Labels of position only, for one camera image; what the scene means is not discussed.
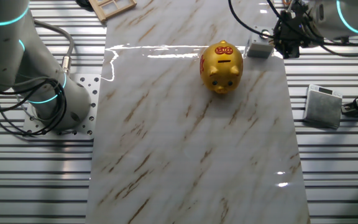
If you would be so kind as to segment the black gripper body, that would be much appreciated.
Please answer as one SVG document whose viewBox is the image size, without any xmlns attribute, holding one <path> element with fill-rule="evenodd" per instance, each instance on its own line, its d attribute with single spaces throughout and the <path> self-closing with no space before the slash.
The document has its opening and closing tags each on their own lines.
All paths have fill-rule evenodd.
<svg viewBox="0 0 358 224">
<path fill-rule="evenodd" d="M 273 36 L 282 44 L 306 47 L 311 43 L 311 37 L 304 29 L 306 22 L 303 13 L 280 11 Z"/>
</svg>

